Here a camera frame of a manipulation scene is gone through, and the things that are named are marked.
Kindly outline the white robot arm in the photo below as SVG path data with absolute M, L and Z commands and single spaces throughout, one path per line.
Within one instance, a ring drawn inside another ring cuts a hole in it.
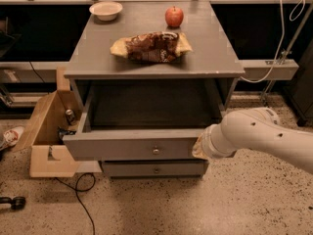
M 280 126 L 269 108 L 233 111 L 207 127 L 193 147 L 198 159 L 228 158 L 240 149 L 267 153 L 313 173 L 313 134 Z

